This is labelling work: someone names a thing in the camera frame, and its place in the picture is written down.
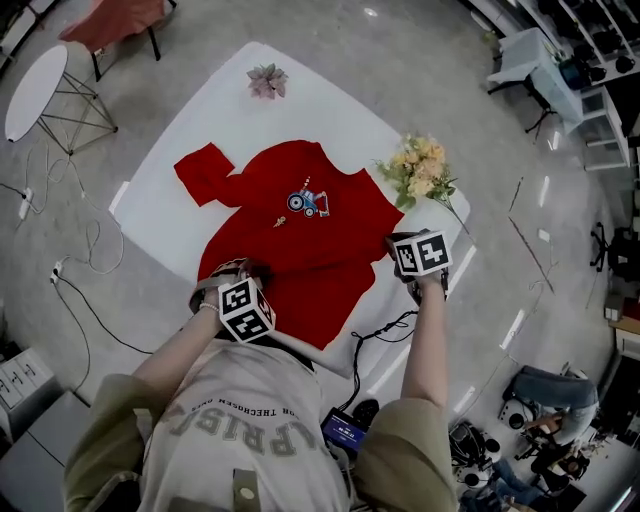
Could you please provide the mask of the small white drawer organizer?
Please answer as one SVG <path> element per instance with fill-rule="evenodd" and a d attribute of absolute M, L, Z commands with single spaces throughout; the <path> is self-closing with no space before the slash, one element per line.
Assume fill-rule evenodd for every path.
<path fill-rule="evenodd" d="M 52 370 L 29 348 L 0 363 L 0 427 L 19 436 L 62 393 Z"/>

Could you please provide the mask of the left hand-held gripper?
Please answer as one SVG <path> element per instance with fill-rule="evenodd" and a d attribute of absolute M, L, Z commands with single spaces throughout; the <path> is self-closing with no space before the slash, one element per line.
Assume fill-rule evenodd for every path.
<path fill-rule="evenodd" d="M 223 326 L 236 342 L 254 341 L 275 329 L 275 312 L 261 291 L 271 276 L 268 265 L 248 263 L 247 258 L 223 263 L 196 284 L 189 308 L 219 309 Z"/>

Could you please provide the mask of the yellow artificial flower bouquet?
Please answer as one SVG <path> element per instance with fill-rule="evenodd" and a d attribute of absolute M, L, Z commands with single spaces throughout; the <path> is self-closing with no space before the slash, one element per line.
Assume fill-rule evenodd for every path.
<path fill-rule="evenodd" d="M 408 211 L 421 199 L 433 200 L 448 210 L 471 236 L 453 205 L 456 178 L 447 162 L 445 148 L 435 138 L 407 134 L 391 158 L 376 160 L 375 166 L 397 193 L 395 206 L 398 209 Z"/>

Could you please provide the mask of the black device with blue screen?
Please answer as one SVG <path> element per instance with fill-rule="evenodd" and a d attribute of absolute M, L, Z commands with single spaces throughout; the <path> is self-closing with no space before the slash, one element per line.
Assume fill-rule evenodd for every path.
<path fill-rule="evenodd" d="M 332 408 L 321 423 L 325 441 L 344 450 L 350 459 L 357 457 L 368 429 L 338 408 Z"/>

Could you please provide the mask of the black round pouch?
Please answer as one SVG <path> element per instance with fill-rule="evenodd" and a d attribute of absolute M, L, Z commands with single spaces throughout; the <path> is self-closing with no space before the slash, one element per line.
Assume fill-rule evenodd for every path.
<path fill-rule="evenodd" d="M 368 398 L 361 401 L 353 408 L 352 417 L 362 427 L 369 428 L 379 410 L 380 405 L 378 400 L 375 398 Z"/>

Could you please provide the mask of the pink artificial flower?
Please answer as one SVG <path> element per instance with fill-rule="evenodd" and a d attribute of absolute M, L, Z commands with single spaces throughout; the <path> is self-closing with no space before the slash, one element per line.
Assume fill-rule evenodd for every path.
<path fill-rule="evenodd" d="M 248 89 L 252 97 L 275 99 L 284 98 L 288 75 L 274 63 L 259 65 L 246 72 L 249 78 Z"/>

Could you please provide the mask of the white round helmet device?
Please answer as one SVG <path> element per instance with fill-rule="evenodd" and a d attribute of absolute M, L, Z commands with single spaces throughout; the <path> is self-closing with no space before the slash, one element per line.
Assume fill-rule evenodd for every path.
<path fill-rule="evenodd" d="M 533 404 L 511 399 L 504 403 L 499 420 L 511 430 L 522 431 L 527 423 L 536 419 L 536 414 Z"/>

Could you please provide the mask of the white glass-door cabinet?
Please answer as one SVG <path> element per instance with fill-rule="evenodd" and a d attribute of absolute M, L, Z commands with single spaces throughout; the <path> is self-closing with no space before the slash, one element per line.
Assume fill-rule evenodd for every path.
<path fill-rule="evenodd" d="M 604 87 L 581 95 L 583 116 L 579 122 L 564 124 L 567 135 L 582 142 L 582 163 L 586 172 L 626 169 L 631 165 L 630 148 L 622 120 Z"/>

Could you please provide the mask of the person's left forearm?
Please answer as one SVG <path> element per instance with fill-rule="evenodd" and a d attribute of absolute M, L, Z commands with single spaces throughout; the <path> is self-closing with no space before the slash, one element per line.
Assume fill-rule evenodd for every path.
<path fill-rule="evenodd" d="M 219 312 L 198 312 L 133 373 L 162 399 L 170 399 L 188 371 L 221 330 Z"/>

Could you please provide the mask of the grey cabinet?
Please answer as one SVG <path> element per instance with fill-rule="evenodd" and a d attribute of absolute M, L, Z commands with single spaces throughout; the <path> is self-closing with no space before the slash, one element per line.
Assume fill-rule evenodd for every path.
<path fill-rule="evenodd" d="M 60 396 L 0 459 L 0 512 L 64 512 L 66 463 L 89 424 L 89 408 Z"/>

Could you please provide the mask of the person's right forearm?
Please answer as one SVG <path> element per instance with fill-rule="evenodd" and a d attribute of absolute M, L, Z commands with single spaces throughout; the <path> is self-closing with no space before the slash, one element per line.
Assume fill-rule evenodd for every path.
<path fill-rule="evenodd" d="M 425 275 L 417 279 L 417 284 L 422 301 L 405 367 L 401 396 L 428 400 L 444 409 L 448 395 L 445 294 L 439 278 Z"/>

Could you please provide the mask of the red t-shirt with print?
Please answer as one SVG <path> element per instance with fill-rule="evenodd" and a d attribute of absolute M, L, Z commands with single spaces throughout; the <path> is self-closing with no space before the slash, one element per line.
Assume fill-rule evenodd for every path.
<path fill-rule="evenodd" d="M 331 343 L 374 284 L 372 266 L 403 217 L 369 173 L 343 173 L 305 140 L 261 151 L 240 173 L 213 144 L 174 169 L 197 205 L 234 211 L 206 245 L 197 278 L 248 259 L 265 278 L 277 330 L 318 349 Z"/>

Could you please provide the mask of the white oval side table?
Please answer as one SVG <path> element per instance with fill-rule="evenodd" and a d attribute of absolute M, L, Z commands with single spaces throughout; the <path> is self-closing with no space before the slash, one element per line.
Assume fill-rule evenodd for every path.
<path fill-rule="evenodd" d="M 5 138 L 11 143 L 40 127 L 68 156 L 119 131 L 99 94 L 67 71 L 69 52 L 57 45 L 44 52 L 27 70 L 14 91 L 5 117 Z M 47 111 L 56 96 L 75 96 L 84 106 L 78 118 Z M 64 121 L 75 126 L 70 139 L 61 140 L 52 123 Z"/>

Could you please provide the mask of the black office chair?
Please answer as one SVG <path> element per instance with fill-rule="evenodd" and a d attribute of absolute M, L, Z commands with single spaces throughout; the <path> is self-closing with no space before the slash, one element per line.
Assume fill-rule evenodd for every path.
<path fill-rule="evenodd" d="M 597 222 L 590 235 L 598 245 L 597 255 L 590 262 L 591 267 L 601 272 L 604 264 L 607 264 L 614 276 L 626 282 L 640 282 L 640 239 L 632 237 L 630 228 L 616 228 L 613 238 L 608 242 L 604 225 Z"/>

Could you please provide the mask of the table with light blue cloth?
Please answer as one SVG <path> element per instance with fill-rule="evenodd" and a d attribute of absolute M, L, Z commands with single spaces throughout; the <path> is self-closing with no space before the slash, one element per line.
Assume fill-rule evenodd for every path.
<path fill-rule="evenodd" d="M 539 28 L 531 28 L 499 40 L 500 69 L 487 81 L 496 85 L 531 79 L 542 96 L 563 122 L 566 134 L 584 121 L 581 96 L 563 78 L 552 58 L 552 46 Z"/>

